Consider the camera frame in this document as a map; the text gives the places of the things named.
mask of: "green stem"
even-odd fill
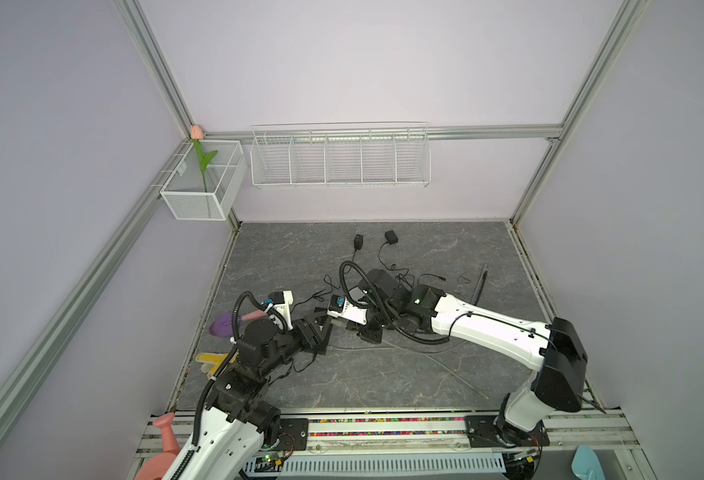
[[[203,157],[205,156],[205,154],[203,153],[203,148],[200,146],[199,141],[192,140],[192,143],[194,144],[195,151],[198,152],[198,164],[200,165],[200,175],[203,176],[203,189],[205,190],[205,193],[207,193],[208,186],[205,184],[205,170],[203,169]]]

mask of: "light blue object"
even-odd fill
[[[581,480],[606,480],[606,474],[602,472],[595,451],[586,445],[580,445],[576,449],[576,455],[571,462],[571,472]]]

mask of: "white wall panel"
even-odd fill
[[[259,190],[249,172],[234,209],[246,221],[510,218],[547,145],[542,138],[433,141],[426,187]]]
[[[620,0],[143,0],[194,120],[559,123]]]
[[[124,478],[165,413],[228,240],[159,205],[0,449],[0,480]]]
[[[110,0],[0,0],[0,388],[179,141]]]
[[[660,480],[704,478],[704,2],[651,2],[521,225]]]

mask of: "green leaf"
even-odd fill
[[[212,152],[207,153],[206,155],[204,155],[204,156],[200,159],[200,171],[201,171],[201,173],[204,173],[204,172],[205,172],[205,168],[208,166],[208,164],[211,163],[211,160],[213,159],[213,157],[216,156],[217,153],[218,153],[218,150],[213,150]]]
[[[200,161],[202,162],[204,154],[203,148],[200,146],[200,142],[197,140],[193,140],[192,143],[194,145],[194,149],[198,152],[198,159],[200,159]]]

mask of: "cable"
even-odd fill
[[[317,292],[312,293],[311,295],[309,295],[309,298],[307,298],[306,300],[302,300],[302,301],[299,302],[299,303],[294,303],[294,304],[292,305],[292,307],[290,308],[290,312],[293,313],[293,312],[294,312],[294,309],[295,309],[297,306],[301,305],[302,303],[309,302],[310,300],[317,300],[318,302],[325,302],[325,296],[326,296],[328,293],[333,293],[334,290],[337,290],[337,289],[341,288],[341,285],[338,285],[338,286],[334,285],[333,278],[331,278],[331,276],[328,275],[328,274],[325,274],[325,276],[323,276],[323,282],[324,282],[326,285],[330,286],[330,290],[326,291],[326,289],[323,288],[322,290],[318,290]]]
[[[213,387],[213,384],[216,382],[216,379],[224,373],[224,370],[227,368],[227,366],[231,365],[231,360],[234,358],[234,354],[237,353],[238,351],[238,344],[235,343],[232,345],[232,350],[229,351],[229,353],[226,356],[226,360],[223,361],[218,368],[216,369],[216,372],[213,374],[211,379],[208,380],[208,382],[205,384],[205,387],[203,387],[203,392],[200,395],[200,398],[198,399],[198,404],[196,405],[194,409],[194,421],[192,423],[192,445],[193,446],[198,446],[198,441],[200,440],[200,423],[202,420],[202,415],[203,415],[203,409],[205,408],[205,399],[208,398],[208,393],[211,391],[211,388]],[[182,474],[184,473],[184,470],[186,469],[187,465],[189,465],[190,461],[192,460],[192,456],[194,453],[197,451],[197,449],[189,449],[187,450],[187,453],[184,454],[184,458],[182,461],[179,463],[179,465],[176,467],[176,471],[173,473],[173,476],[171,476],[171,480],[179,480]]]
[[[317,353],[317,352],[312,353],[312,361],[310,361],[307,365],[305,365],[304,368],[302,368],[301,370],[296,370],[296,364],[294,363],[294,364],[293,364],[294,372],[296,372],[296,373],[302,373],[302,372],[303,372],[304,370],[306,370],[310,365],[312,365],[312,364],[314,363],[314,361],[317,360],[317,359],[318,359],[318,353]]]
[[[421,350],[416,350],[416,349],[411,349],[406,346],[401,347],[402,349],[405,349],[411,353],[419,353],[421,355],[439,355],[441,353],[449,352],[458,346],[462,346],[464,343],[463,340],[459,340],[458,342],[454,342],[453,346],[450,346],[444,350],[440,350],[438,352],[422,352]],[[332,349],[336,350],[348,350],[348,351],[357,351],[357,350],[389,350],[389,349],[394,349],[396,347],[394,346],[357,346],[357,347],[346,347],[346,346],[337,346],[337,345],[328,345]]]
[[[421,275],[419,275],[419,277],[416,279],[416,284],[417,284],[417,285],[420,285],[419,280],[421,280],[421,277],[422,277],[422,276],[434,276],[435,278],[441,279],[443,282],[446,281],[446,278],[445,278],[444,276],[435,275],[435,274],[421,274]]]
[[[240,305],[245,299],[249,299],[251,303],[253,303],[253,305],[261,311],[267,309],[266,306],[262,305],[256,300],[256,297],[253,293],[247,291],[241,293],[238,299],[234,302],[234,308],[232,309],[232,336],[234,337],[235,341],[240,340],[240,326],[238,322],[238,315],[240,314]]]
[[[393,346],[394,348],[396,348],[396,349],[398,349],[398,350],[405,350],[406,352],[409,351],[409,350],[406,349],[405,347],[399,346],[399,345],[395,345],[395,344],[392,343],[392,342],[388,342],[388,341],[386,341],[386,340],[382,340],[382,342],[386,343],[387,345],[391,345],[391,346]],[[469,388],[471,388],[472,390],[474,390],[475,393],[481,394],[483,397],[485,397],[486,400],[489,400],[489,399],[490,399],[490,398],[488,397],[488,395],[486,395],[485,393],[483,393],[481,390],[475,388],[475,386],[472,385],[471,383],[469,383],[467,380],[461,378],[456,372],[454,372],[453,370],[449,369],[449,368],[448,368],[445,364],[443,364],[440,360],[433,358],[433,357],[430,356],[429,354],[425,355],[425,357],[428,358],[428,359],[430,359],[430,360],[432,360],[432,361],[433,361],[434,363],[436,363],[437,365],[443,367],[443,369],[444,369],[446,372],[448,372],[449,374],[451,374],[451,375],[454,376],[455,378],[459,379],[462,383],[464,383],[464,384],[467,385]]]
[[[606,409],[605,409],[605,408],[602,408],[602,407],[600,406],[600,404],[597,403],[596,401],[594,401],[594,400],[588,400],[587,398],[584,398],[584,395],[579,395],[579,397],[580,397],[584,402],[587,402],[589,405],[591,405],[591,406],[595,407],[597,410],[599,410],[600,413],[608,414],[608,412],[606,412]]]
[[[274,315],[275,317],[277,317],[278,321],[280,322],[280,325],[283,327],[280,333],[288,332],[288,322],[285,321],[285,317],[283,316],[283,314],[278,312],[278,309],[273,308],[270,312],[270,315]]]
[[[371,283],[371,281],[368,279],[368,275],[366,275],[365,272],[363,272],[363,269],[361,269],[360,266],[357,265],[355,262],[350,262],[348,260],[341,262],[341,265],[339,265],[339,284],[341,285],[341,291],[344,292],[344,296],[347,297],[347,301],[349,301],[349,303],[356,306],[357,308],[361,308],[361,309],[371,308],[373,306],[372,303],[362,303],[362,302],[358,302],[357,300],[352,298],[352,295],[350,294],[350,290],[349,290],[349,288],[347,288],[347,281],[344,279],[344,268],[346,266],[353,266],[352,268],[354,268],[354,270],[358,274],[360,274],[360,276],[363,277],[363,280],[365,280],[365,283],[368,284],[368,287],[372,289],[374,294],[376,296],[379,295],[379,293],[376,291],[376,286],[373,283]]]
[[[290,437],[290,451],[288,452],[288,454],[284,457],[280,457],[275,460],[272,460],[272,459],[268,460],[266,466],[256,468],[254,470],[254,473],[266,473],[266,472],[277,473],[277,474],[280,473],[280,472],[276,472],[275,469],[277,467],[281,467],[281,466],[285,465],[285,461],[288,460],[291,455],[293,455],[294,448],[296,446],[296,438],[294,438],[294,436],[292,436],[289,433],[281,433],[280,435],[278,435],[278,438],[280,438],[281,436]]]
[[[552,343],[552,341],[549,339],[549,337],[544,336],[544,335],[541,335],[540,333],[537,333],[537,332],[532,332],[532,331],[530,331],[530,330],[526,330],[526,329],[522,328],[520,325],[515,325],[514,323],[505,322],[504,320],[499,320],[499,319],[497,319],[497,318],[493,318],[492,316],[483,315],[482,313],[478,313],[478,312],[464,312],[464,313],[462,313],[461,315],[459,315],[458,317],[456,317],[456,318],[453,320],[453,322],[450,324],[450,328],[448,329],[448,337],[450,338],[450,333],[451,333],[451,331],[453,330],[453,325],[458,321],[458,319],[460,319],[460,318],[463,317],[463,316],[475,316],[475,315],[481,316],[482,318],[487,318],[487,319],[490,319],[490,320],[495,320],[495,321],[497,321],[497,322],[499,322],[499,323],[503,323],[504,325],[513,326],[513,327],[515,327],[515,328],[518,329],[518,330],[521,330],[521,331],[523,331],[523,332],[528,332],[529,335],[530,335],[530,334],[533,334],[533,335],[536,335],[536,336],[538,336],[538,337],[541,337],[541,338],[543,338],[544,340],[546,340],[546,341],[549,343],[549,345],[551,345],[552,348],[555,349],[555,351],[557,352],[557,347],[555,346],[554,343]]]
[[[392,264],[390,266],[387,266],[383,261],[381,261],[381,249],[383,249],[384,245],[387,245],[387,244],[389,244],[389,242],[384,242],[379,247],[379,253],[377,254],[377,256],[379,257],[379,263],[384,265],[384,268],[386,268],[390,272],[403,272],[402,274],[395,275],[395,279],[397,279],[400,282],[400,284],[405,282],[410,288],[414,288],[414,285],[416,284],[416,278],[413,275],[408,273],[408,272],[410,272],[409,268],[397,268],[397,264]],[[411,277],[413,280],[409,282],[407,277]]]
[[[393,313],[394,318],[396,320],[398,320],[400,318],[400,314],[397,312],[397,309],[395,309],[395,307],[393,307],[389,303],[389,301],[386,302],[386,307],[390,309],[390,312]],[[408,340],[412,340],[416,343],[421,343],[422,345],[442,345],[443,343],[448,343],[448,340],[450,340],[450,338],[448,338],[447,336],[438,337],[436,339],[425,339],[420,336],[416,336],[415,334],[413,334],[411,332],[407,332],[407,331],[403,330],[395,322],[390,322],[390,325],[393,328],[395,328],[395,330],[397,330],[399,334],[401,334],[402,336],[404,336]]]
[[[533,473],[531,474],[531,478],[533,478],[534,476],[536,476],[536,472],[539,470],[539,466],[542,464],[542,454],[544,453],[544,448],[539,445],[538,438],[533,435],[531,435],[531,438],[533,438],[533,441],[536,443],[536,446],[539,447],[539,461],[536,462],[536,466],[533,467]]]
[[[451,334],[451,332],[453,332],[453,326],[454,326],[454,325],[456,324],[456,322],[458,322],[459,319],[460,319],[461,317],[463,317],[463,316],[472,316],[472,312],[464,312],[464,313],[462,313],[461,315],[459,315],[458,317],[456,317],[455,319],[453,319],[453,322],[451,322],[450,328],[448,329],[448,338],[450,338],[450,334]]]
[[[355,256],[355,255],[357,255],[357,250],[356,250],[355,252],[353,252],[353,253],[352,253],[352,261],[353,261],[353,262],[354,262],[354,256]],[[351,269],[351,267],[350,267],[350,268],[348,268],[348,269],[347,269],[347,271],[346,271],[346,272],[344,272],[344,273],[345,273],[345,274],[348,274],[348,273],[350,272],[350,269]]]
[[[291,367],[293,364],[294,364],[294,360],[293,360],[293,359],[290,359],[290,366],[288,367],[288,370],[286,370],[285,373],[282,374],[282,375],[280,375],[278,378],[276,378],[276,379],[270,381],[269,386],[272,386],[272,384],[275,383],[277,380],[279,380],[279,379],[284,379],[285,377],[287,377],[287,376],[290,374],[290,372],[291,372],[290,367]]]

